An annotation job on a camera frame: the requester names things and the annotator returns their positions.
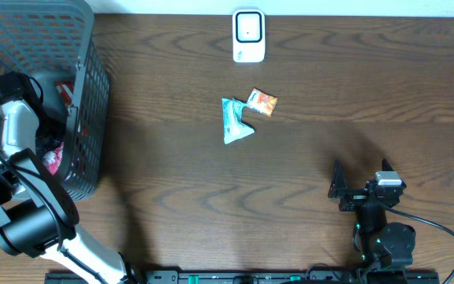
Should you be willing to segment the red purple snack bag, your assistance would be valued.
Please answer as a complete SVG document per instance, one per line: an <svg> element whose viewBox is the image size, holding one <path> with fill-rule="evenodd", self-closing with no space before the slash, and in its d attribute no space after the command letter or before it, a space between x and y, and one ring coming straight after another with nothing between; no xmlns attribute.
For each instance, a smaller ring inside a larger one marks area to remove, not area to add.
<svg viewBox="0 0 454 284"><path fill-rule="evenodd" d="M64 143L61 142L60 145L52 151L47 152L42 157L42 163L47 168L47 170L55 175L58 172L58 168L61 165L62 157L64 151Z"/></svg>

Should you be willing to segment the red white striped packet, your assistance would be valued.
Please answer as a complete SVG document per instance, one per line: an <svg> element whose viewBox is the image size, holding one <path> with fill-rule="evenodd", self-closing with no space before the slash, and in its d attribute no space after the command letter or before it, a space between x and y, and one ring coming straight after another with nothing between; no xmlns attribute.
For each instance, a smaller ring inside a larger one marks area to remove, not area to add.
<svg viewBox="0 0 454 284"><path fill-rule="evenodd" d="M64 104L70 106L73 102L74 84L70 81L57 81L54 85Z"/></svg>

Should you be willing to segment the small orange snack packet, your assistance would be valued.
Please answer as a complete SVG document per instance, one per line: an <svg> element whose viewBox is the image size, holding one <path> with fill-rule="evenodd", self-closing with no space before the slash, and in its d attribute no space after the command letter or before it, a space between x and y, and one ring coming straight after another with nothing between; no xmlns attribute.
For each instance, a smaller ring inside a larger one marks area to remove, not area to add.
<svg viewBox="0 0 454 284"><path fill-rule="evenodd" d="M247 106L250 109L257 111L260 114L264 114L267 117L272 116L276 105L277 97L268 95L257 88L254 88L251 91L251 94L247 99Z"/></svg>

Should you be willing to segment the teal white snack packet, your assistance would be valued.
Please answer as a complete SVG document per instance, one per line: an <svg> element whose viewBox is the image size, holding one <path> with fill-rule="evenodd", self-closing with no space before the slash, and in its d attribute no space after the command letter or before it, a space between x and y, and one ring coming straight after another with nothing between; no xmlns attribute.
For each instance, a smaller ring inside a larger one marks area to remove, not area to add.
<svg viewBox="0 0 454 284"><path fill-rule="evenodd" d="M243 109L246 104L236 99L222 99L224 144L230 144L255 133L255 130L243 123Z"/></svg>

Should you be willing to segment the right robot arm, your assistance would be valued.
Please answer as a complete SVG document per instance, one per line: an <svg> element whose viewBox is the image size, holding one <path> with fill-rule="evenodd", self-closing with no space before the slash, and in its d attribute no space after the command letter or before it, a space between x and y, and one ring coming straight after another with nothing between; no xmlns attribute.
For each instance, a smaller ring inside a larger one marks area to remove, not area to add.
<svg viewBox="0 0 454 284"><path fill-rule="evenodd" d="M328 197L339 200L340 211L356 217L352 239L363 262L349 277L354 283L382 283L395 279L405 283L405 267L413 263L415 229L400 222L388 222L386 212L400 202L406 184L387 159L381 170L362 189L350 188L339 162L334 163Z"/></svg>

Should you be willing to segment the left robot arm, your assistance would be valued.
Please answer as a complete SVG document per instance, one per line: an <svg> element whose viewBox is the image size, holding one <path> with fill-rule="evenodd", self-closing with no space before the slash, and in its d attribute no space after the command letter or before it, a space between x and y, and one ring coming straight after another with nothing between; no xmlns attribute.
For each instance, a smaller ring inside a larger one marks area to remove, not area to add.
<svg viewBox="0 0 454 284"><path fill-rule="evenodd" d="M72 197L43 155L65 136L45 111L45 92L24 73L0 76L0 248L66 267L88 283L143 283L119 253L81 225Z"/></svg>

